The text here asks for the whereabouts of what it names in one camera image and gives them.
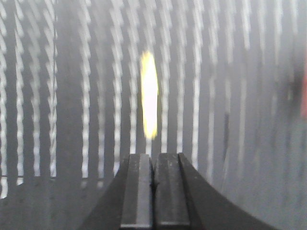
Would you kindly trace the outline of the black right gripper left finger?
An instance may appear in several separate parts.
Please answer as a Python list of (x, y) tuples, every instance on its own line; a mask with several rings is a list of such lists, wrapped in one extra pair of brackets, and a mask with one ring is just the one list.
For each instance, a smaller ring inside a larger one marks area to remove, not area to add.
[(82, 230), (152, 230), (153, 169), (147, 154), (131, 154), (97, 205), (84, 220)]

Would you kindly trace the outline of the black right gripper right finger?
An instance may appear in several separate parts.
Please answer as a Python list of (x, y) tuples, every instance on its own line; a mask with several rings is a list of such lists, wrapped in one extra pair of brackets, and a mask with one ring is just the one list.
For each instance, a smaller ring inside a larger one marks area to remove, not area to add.
[(214, 189), (183, 153), (161, 153), (154, 169), (156, 230), (272, 230)]

